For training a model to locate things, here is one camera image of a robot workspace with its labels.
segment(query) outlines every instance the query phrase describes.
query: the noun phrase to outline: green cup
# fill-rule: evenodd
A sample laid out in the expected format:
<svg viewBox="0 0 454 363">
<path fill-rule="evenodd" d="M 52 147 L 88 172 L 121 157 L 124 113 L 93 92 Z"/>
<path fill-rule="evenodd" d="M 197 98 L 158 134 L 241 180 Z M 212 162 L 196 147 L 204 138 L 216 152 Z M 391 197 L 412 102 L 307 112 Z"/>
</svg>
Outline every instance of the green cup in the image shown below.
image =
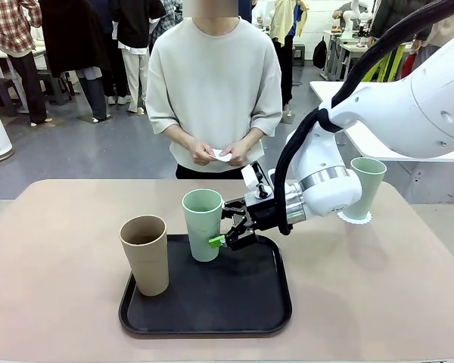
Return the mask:
<svg viewBox="0 0 454 363">
<path fill-rule="evenodd" d="M 222 196 L 210 189 L 197 189 L 183 197 L 190 251 L 197 261 L 213 261 L 219 255 L 219 248 L 211 247 L 209 239 L 220 235 L 222 204 Z"/>
<path fill-rule="evenodd" d="M 373 204 L 380 183 L 384 180 L 387 167 L 382 162 L 370 157 L 357 157 L 351 160 L 351 169 L 362 183 L 362 198 L 343 210 L 343 214 L 355 220 L 363 220 Z"/>
</svg>

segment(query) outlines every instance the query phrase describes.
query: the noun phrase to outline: neck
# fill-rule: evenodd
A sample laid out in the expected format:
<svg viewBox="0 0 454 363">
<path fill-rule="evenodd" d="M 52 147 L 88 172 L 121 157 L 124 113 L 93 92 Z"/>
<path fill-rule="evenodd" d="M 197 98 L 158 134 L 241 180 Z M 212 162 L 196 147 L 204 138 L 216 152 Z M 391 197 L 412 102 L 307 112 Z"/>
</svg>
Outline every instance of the neck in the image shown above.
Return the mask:
<svg viewBox="0 0 454 363">
<path fill-rule="evenodd" d="M 194 24 L 209 36 L 225 36 L 239 23 L 238 17 L 194 17 Z"/>
</svg>

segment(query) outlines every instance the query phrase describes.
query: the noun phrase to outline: black bag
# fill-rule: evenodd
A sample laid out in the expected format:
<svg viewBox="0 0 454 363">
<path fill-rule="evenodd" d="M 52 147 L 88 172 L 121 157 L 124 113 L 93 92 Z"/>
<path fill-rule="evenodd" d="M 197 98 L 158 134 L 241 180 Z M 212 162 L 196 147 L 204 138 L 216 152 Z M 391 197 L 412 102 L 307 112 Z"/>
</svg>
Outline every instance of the black bag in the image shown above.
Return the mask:
<svg viewBox="0 0 454 363">
<path fill-rule="evenodd" d="M 313 65 L 321 70 L 325 68 L 327 53 L 328 50 L 326 49 L 325 37 L 323 36 L 323 39 L 318 43 L 313 52 Z"/>
</svg>

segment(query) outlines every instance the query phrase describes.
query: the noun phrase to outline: black cable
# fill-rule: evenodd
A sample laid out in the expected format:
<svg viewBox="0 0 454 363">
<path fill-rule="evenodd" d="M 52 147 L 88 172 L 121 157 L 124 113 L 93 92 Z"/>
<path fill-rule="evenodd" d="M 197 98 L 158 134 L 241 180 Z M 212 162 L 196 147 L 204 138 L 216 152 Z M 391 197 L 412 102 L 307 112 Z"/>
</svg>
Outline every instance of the black cable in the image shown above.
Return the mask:
<svg viewBox="0 0 454 363">
<path fill-rule="evenodd" d="M 392 26 L 369 50 L 359 59 L 348 74 L 347 81 L 331 100 L 331 107 L 346 100 L 362 81 L 365 74 L 390 51 L 394 50 L 409 37 L 426 27 L 454 14 L 454 0 L 437 0 L 413 12 L 408 17 Z M 281 152 L 275 169 L 274 198 L 279 231 L 288 235 L 291 228 L 286 216 L 285 181 L 288 168 L 294 155 L 303 145 L 308 133 L 318 121 L 318 109 L 306 116 Z"/>
</svg>

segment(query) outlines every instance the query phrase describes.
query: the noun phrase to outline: black tray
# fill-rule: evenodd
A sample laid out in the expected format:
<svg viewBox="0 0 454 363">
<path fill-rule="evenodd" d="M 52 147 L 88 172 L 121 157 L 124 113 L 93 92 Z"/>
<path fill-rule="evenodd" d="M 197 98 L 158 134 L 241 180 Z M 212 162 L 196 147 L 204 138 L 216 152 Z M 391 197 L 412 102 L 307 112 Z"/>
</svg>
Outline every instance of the black tray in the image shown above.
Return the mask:
<svg viewBox="0 0 454 363">
<path fill-rule="evenodd" d="M 119 311 L 128 332 L 264 336 L 291 318 L 281 253 L 266 237 L 236 252 L 221 249 L 212 262 L 197 262 L 188 235 L 171 234 L 168 265 L 169 286 L 158 296 L 141 295 L 130 277 Z"/>
</svg>

